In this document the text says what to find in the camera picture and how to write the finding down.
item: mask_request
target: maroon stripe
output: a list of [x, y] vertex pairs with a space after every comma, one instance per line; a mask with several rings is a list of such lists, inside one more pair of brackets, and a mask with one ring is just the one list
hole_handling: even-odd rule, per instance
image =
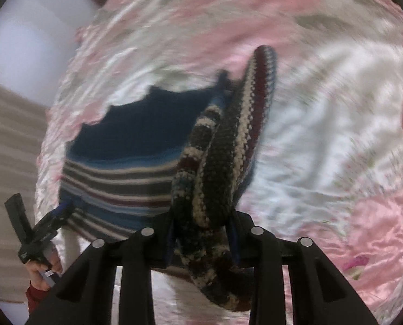
[[96, 194], [93, 192], [86, 191], [84, 187], [75, 184], [73, 182], [67, 182], [65, 181], [67, 185], [70, 185], [72, 187], [75, 187], [77, 189], [80, 189], [83, 192], [86, 192], [87, 195], [89, 195], [92, 198], [98, 199], [100, 201], [103, 201], [105, 203], [109, 203], [112, 205], [117, 205], [117, 206], [124, 206], [124, 207], [168, 207], [171, 204], [171, 197], [170, 199], [158, 199], [158, 200], [153, 200], [153, 201], [124, 201], [116, 198], [108, 198], [104, 197], [101, 194]]
[[192, 158], [191, 156], [187, 156], [181, 158], [179, 163], [177, 164], [177, 170], [185, 170], [187, 172], [193, 171], [197, 172], [200, 166], [200, 161]]
[[73, 221], [73, 218], [70, 217], [69, 220], [73, 223], [73, 225], [71, 225], [70, 223], [68, 223], [69, 228], [71, 228], [73, 231], [75, 231], [76, 233], [78, 233], [81, 237], [83, 237], [85, 240], [88, 240], [89, 242], [93, 242], [96, 237], [93, 236], [93, 240], [90, 240], [91, 236], [88, 236], [86, 234], [86, 231], [84, 231], [83, 229], [81, 229], [77, 223], [75, 221]]
[[248, 165], [254, 155], [254, 151], [259, 140], [259, 136], [262, 131], [262, 126], [265, 116], [265, 105], [267, 100], [267, 89], [266, 89], [266, 77], [267, 77], [267, 67], [266, 67], [266, 55], [264, 48], [259, 46], [254, 51], [254, 57], [256, 60], [256, 67], [254, 71], [254, 93], [253, 93], [253, 119], [250, 121], [251, 129], [249, 131], [250, 140], [248, 141], [248, 150], [246, 151], [246, 159], [243, 163], [243, 172], [246, 172]]

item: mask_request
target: bed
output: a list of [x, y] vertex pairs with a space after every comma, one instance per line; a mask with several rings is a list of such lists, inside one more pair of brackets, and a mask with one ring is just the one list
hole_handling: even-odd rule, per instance
[[[108, 0], [77, 38], [38, 158], [37, 219], [58, 204], [66, 153], [85, 124], [100, 123], [111, 106], [141, 101], [152, 85], [177, 93], [204, 89], [222, 69], [239, 79], [252, 51], [268, 44], [278, 53], [277, 89], [238, 209], [279, 238], [311, 237], [380, 324], [394, 319], [403, 307], [398, 5]], [[66, 268], [96, 237], [84, 232], [75, 223], [56, 238]], [[158, 324], [248, 321], [247, 313], [211, 305], [181, 279], [153, 272], [152, 284]]]

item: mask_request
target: blue stripe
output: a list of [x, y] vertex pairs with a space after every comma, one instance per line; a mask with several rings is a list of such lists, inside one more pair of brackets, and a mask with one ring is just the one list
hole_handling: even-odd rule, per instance
[[211, 102], [209, 103], [209, 106], [211, 105], [216, 105], [218, 106], [220, 109], [224, 110], [228, 104], [230, 102], [230, 97], [227, 97], [224, 94], [220, 94], [218, 96], [215, 96]]
[[[62, 201], [66, 201], [69, 199], [76, 200], [78, 197], [74, 194], [71, 194], [67, 191], [60, 191], [60, 199]], [[140, 228], [144, 228], [149, 225], [150, 221], [158, 215], [162, 214], [163, 210], [160, 209], [151, 209], [152, 214], [150, 216], [147, 215], [132, 215], [130, 212], [127, 213], [116, 213], [110, 212], [109, 210], [104, 210], [100, 207], [92, 205], [87, 202], [83, 202], [82, 204], [78, 204], [77, 207], [83, 211], [88, 212], [89, 214], [96, 216], [108, 223], [111, 223], [114, 226], [119, 226], [123, 228], [128, 228], [132, 230], [139, 230]]]
[[119, 241], [120, 239], [117, 239], [111, 235], [109, 235], [107, 232], [101, 232], [96, 230], [93, 226], [90, 226], [87, 224], [87, 221], [84, 219], [80, 219], [76, 216], [71, 216], [70, 218], [71, 222], [75, 225], [75, 227], [71, 226], [71, 228], [73, 228], [77, 233], [81, 234], [82, 236], [84, 236], [84, 233], [81, 230], [86, 231], [88, 234], [93, 236], [93, 240], [95, 240], [96, 238], [101, 238], [103, 239], [105, 242], [107, 243], [114, 243]]
[[73, 187], [66, 182], [61, 182], [61, 189], [60, 189], [60, 201], [64, 202], [65, 199], [63, 199], [62, 194], [67, 193], [71, 197], [76, 197], [78, 200], [82, 199], [84, 202], [92, 205], [96, 205], [102, 209], [108, 210], [113, 213], [119, 213], [119, 214], [129, 214], [129, 215], [152, 215], [155, 214], [155, 212], [167, 212], [168, 209], [170, 208], [169, 205], [164, 206], [164, 207], [147, 207], [147, 206], [139, 206], [139, 207], [130, 207], [130, 206], [122, 206], [122, 205], [114, 205], [110, 204], [107, 202], [104, 202], [100, 199], [94, 198], [90, 196], [88, 193], [85, 191], [78, 189], [76, 187]]
[[159, 155], [153, 156], [135, 156], [130, 158], [123, 158], [118, 160], [90, 160], [86, 157], [74, 155], [71, 152], [66, 154], [66, 157], [76, 163], [104, 170], [118, 170], [125, 168], [137, 168], [137, 167], [155, 167], [170, 163], [179, 159], [183, 147], [169, 149]]

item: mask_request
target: hand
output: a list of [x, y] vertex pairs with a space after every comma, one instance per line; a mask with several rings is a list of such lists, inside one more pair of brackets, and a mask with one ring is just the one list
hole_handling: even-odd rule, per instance
[[[51, 269], [54, 272], [61, 273], [63, 271], [59, 255], [55, 249], [51, 253], [49, 262], [51, 263]], [[39, 273], [39, 271], [46, 271], [48, 269], [46, 265], [43, 265], [35, 260], [29, 260], [25, 264], [25, 267], [30, 274], [30, 283], [34, 288], [41, 291], [48, 291], [51, 288], [49, 284], [46, 283], [46, 281], [43, 279], [42, 275]]]

